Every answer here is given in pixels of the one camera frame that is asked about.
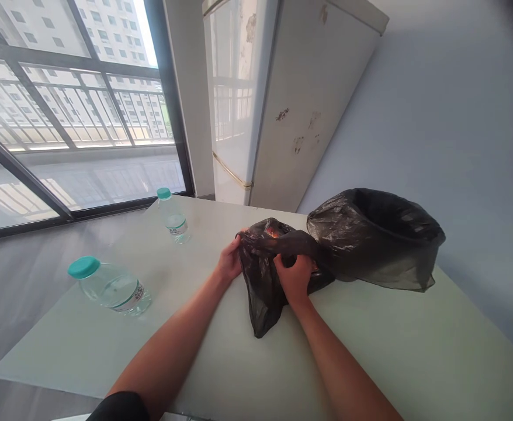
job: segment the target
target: teal bottle cap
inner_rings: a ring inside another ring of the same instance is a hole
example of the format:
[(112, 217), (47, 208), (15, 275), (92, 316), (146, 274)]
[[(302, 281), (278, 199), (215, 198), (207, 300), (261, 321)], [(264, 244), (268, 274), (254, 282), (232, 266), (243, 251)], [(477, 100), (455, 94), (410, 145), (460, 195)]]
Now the teal bottle cap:
[(168, 199), (171, 197), (171, 190), (169, 190), (167, 187), (161, 187), (159, 190), (157, 190), (157, 197), (159, 199)]
[(68, 267), (72, 278), (84, 279), (91, 276), (99, 268), (100, 261), (93, 256), (80, 257)]

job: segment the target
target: table surface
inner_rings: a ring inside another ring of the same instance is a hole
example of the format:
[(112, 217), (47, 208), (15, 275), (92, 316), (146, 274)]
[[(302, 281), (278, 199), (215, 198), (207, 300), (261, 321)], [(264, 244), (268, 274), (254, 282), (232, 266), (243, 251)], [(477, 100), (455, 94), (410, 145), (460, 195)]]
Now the table surface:
[[(0, 361), (0, 379), (101, 398), (135, 353), (203, 283), (241, 227), (306, 216), (200, 199), (183, 206), (191, 240), (174, 244), (155, 203), (103, 261), (152, 294), (131, 318), (74, 285)], [(439, 268), (425, 294), (334, 282), (311, 296), (321, 316), (407, 420), (513, 419), (513, 345)], [(252, 335), (242, 276), (218, 307), (173, 411), (229, 420), (330, 419), (325, 389), (293, 312)]]

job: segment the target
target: black garbage bag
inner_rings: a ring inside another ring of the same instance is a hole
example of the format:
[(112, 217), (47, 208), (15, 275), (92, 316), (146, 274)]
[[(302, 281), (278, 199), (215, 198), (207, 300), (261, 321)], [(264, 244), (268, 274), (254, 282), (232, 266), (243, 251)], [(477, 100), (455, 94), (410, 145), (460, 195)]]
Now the black garbage bag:
[(315, 261), (307, 293), (335, 279), (362, 279), (394, 289), (424, 292), (434, 284), (438, 222), (422, 207), (397, 195), (366, 188), (346, 190), (307, 218), (309, 234), (274, 218), (240, 232), (241, 266), (249, 315), (257, 338), (276, 324), (287, 304), (273, 259), (291, 267), (298, 254)]
[(307, 293), (312, 294), (334, 281), (320, 263), (325, 257), (321, 247), (305, 231), (295, 230), (277, 219), (268, 218), (241, 231), (239, 256), (249, 293), (249, 315), (255, 337), (261, 338), (276, 324), (287, 304), (273, 259), (282, 255), (285, 267), (296, 262), (298, 254), (315, 260)]

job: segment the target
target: white wall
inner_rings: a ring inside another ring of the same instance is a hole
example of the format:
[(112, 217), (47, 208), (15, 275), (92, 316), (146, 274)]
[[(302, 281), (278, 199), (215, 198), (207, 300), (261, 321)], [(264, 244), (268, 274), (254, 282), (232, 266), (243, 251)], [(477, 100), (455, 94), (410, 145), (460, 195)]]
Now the white wall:
[(373, 3), (387, 32), (299, 212), (353, 187), (418, 202), (448, 237), (438, 264), (513, 342), (513, 10)]
[(202, 0), (165, 0), (197, 196), (214, 193)]

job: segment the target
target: hand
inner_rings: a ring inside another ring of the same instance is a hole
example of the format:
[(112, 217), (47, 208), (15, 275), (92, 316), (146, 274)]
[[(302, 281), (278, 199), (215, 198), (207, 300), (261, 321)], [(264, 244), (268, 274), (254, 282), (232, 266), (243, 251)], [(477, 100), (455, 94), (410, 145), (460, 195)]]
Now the hand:
[(214, 269), (214, 275), (230, 284), (241, 273), (241, 259), (239, 259), (239, 245), (241, 236), (235, 239), (221, 251), (220, 259)]
[(286, 268), (282, 263), (282, 256), (278, 254), (274, 258), (274, 265), (290, 306), (294, 307), (307, 301), (307, 285), (313, 268), (311, 258), (300, 254), (297, 256), (296, 263)]

